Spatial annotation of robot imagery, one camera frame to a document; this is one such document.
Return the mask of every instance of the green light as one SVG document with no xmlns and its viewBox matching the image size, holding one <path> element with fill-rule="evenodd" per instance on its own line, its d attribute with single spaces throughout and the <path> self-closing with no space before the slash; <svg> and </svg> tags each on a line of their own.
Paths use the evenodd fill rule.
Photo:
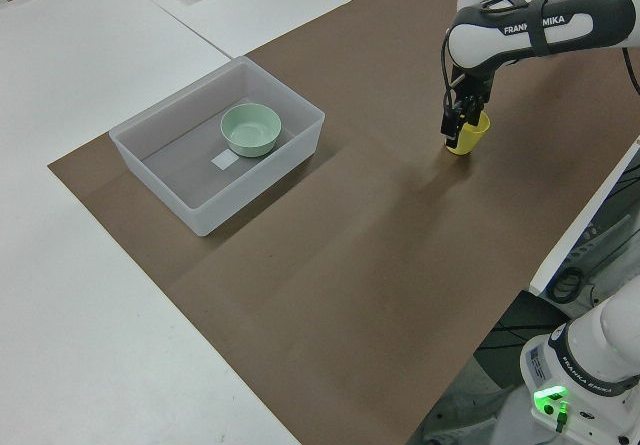
<svg viewBox="0 0 640 445">
<path fill-rule="evenodd" d="M 558 400 L 564 397 L 567 394 L 567 388 L 561 385 L 545 388 L 544 390 L 539 390 L 533 394 L 533 401 L 536 404 L 536 408 L 541 412 L 544 411 L 544 406 L 550 402 Z"/>
</svg>

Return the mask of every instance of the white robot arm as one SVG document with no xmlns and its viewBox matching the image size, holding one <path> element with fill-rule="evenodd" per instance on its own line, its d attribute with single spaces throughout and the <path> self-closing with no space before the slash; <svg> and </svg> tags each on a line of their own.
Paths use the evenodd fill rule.
<svg viewBox="0 0 640 445">
<path fill-rule="evenodd" d="M 538 422 L 579 444 L 640 443 L 640 277 L 527 342 L 520 368 Z"/>
<path fill-rule="evenodd" d="M 442 57 L 447 146 L 457 146 L 465 122 L 477 125 L 500 66 L 574 50 L 640 46 L 639 15 L 640 0 L 458 0 Z M 446 49 L 454 62 L 451 83 Z"/>
</svg>

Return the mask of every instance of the gray storage box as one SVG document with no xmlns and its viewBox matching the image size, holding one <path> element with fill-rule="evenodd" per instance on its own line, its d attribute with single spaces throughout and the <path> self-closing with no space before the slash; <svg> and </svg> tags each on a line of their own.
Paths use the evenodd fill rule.
<svg viewBox="0 0 640 445">
<path fill-rule="evenodd" d="M 276 146 L 264 157 L 237 157 L 220 132 L 224 113 L 248 102 L 272 108 L 282 120 Z M 114 127 L 109 136 L 129 169 L 204 236 L 311 156 L 323 121 L 321 110 L 240 57 Z"/>
</svg>

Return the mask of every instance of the black band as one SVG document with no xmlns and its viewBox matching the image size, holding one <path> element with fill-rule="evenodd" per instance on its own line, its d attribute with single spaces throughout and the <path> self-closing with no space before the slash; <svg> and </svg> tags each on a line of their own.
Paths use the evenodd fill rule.
<svg viewBox="0 0 640 445">
<path fill-rule="evenodd" d="M 537 57 L 543 57 L 551 54 L 549 44 L 547 43 L 547 37 L 544 34 L 544 26 L 542 25 L 542 9 L 546 3 L 547 0 L 531 0 L 525 17 L 527 22 L 527 32 L 529 32 L 529 40 L 531 40 L 531 47 L 533 48 L 533 53 Z"/>
<path fill-rule="evenodd" d="M 569 349 L 570 326 L 571 322 L 564 325 L 560 335 L 556 336 L 555 332 L 552 333 L 548 343 L 549 346 L 556 351 L 558 362 L 560 362 L 564 371 L 567 372 L 567 375 L 578 385 L 601 397 L 617 397 L 638 384 L 640 377 L 631 377 L 622 382 L 611 383 L 589 375 L 589 373 L 578 364 Z"/>
</svg>

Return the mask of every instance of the bowl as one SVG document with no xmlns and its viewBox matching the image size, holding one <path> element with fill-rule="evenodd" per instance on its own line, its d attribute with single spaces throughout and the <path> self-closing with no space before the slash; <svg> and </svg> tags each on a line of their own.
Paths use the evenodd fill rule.
<svg viewBox="0 0 640 445">
<path fill-rule="evenodd" d="M 261 157 L 269 153 L 282 131 L 276 112 L 259 103 L 243 103 L 224 114 L 220 130 L 229 148 L 242 157 Z"/>
</svg>

